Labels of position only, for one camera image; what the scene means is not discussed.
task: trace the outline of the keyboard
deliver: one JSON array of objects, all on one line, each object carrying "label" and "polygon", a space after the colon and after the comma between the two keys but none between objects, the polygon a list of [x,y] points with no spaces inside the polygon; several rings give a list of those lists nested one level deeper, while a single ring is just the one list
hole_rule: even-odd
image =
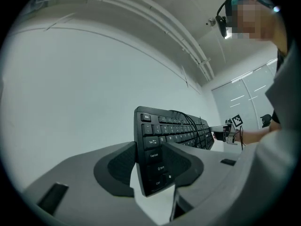
[{"label": "keyboard", "polygon": [[210,150],[214,138],[207,122],[191,116],[197,133],[184,115],[140,106],[134,112],[134,136],[137,145],[137,171],[143,195],[150,196],[171,186],[174,177],[166,171],[161,146],[165,142],[178,143],[200,150]]}]

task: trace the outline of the ceiling pipe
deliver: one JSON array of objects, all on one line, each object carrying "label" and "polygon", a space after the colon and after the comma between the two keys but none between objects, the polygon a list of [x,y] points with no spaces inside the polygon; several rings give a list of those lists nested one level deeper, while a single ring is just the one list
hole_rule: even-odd
[{"label": "ceiling pipe", "polygon": [[[127,10],[131,10],[132,12],[137,13],[140,16],[143,16],[144,18],[148,19],[150,22],[154,23],[156,26],[158,26],[160,29],[162,29],[166,34],[168,34],[169,36],[171,36],[177,43],[179,43],[181,45],[181,47],[190,54],[190,56],[192,57],[193,61],[198,65],[198,67],[201,69],[202,73],[204,74],[204,76],[206,77],[206,79],[208,81],[210,81],[210,77],[208,76],[208,72],[206,70],[206,68],[204,67],[204,62],[206,63],[206,65],[208,66],[208,69],[210,70],[210,74],[212,76],[212,78],[214,77],[213,72],[211,72],[211,67],[210,64],[208,63],[208,61],[205,59],[205,61],[201,61],[201,59],[197,56],[196,52],[194,51],[194,49],[191,47],[191,45],[170,25],[168,24],[164,19],[162,19],[161,17],[159,17],[157,14],[155,14],[154,12],[150,11],[149,9],[143,7],[140,4],[134,3],[130,0],[118,0],[121,1],[121,3],[116,3],[113,2],[112,0],[102,0],[104,2],[109,2],[112,4],[115,4],[117,6],[122,6]],[[176,19],[174,18],[169,12],[167,12],[166,10],[164,10],[160,5],[158,5],[157,3],[153,2],[152,0],[143,0],[144,2],[147,1],[148,3],[150,3],[151,5],[153,5],[154,8],[156,8],[157,10],[159,10],[160,12],[162,12],[161,10],[164,11],[165,15],[167,17],[169,17],[176,25],[178,25],[178,27],[181,27],[181,29],[186,30],[186,28]],[[158,24],[156,21],[154,21],[153,19],[145,16],[143,13],[136,11],[132,8],[130,8],[129,6],[127,6],[126,4],[128,4],[129,6],[132,6],[136,9],[142,10],[144,13],[148,14],[149,16],[155,18],[157,21],[159,21],[161,24],[163,24],[165,27],[167,27],[167,29],[169,29],[173,34],[171,35],[168,31],[166,31],[166,29],[164,29],[160,24]],[[203,53],[203,51],[200,49],[199,45],[197,44],[197,42],[195,41],[195,39],[191,36],[191,34],[186,30],[183,31],[185,35],[188,35],[188,37],[192,38],[192,44],[193,45],[197,45],[196,49],[197,51],[201,54],[201,56],[204,58],[206,57],[205,54]]]}]

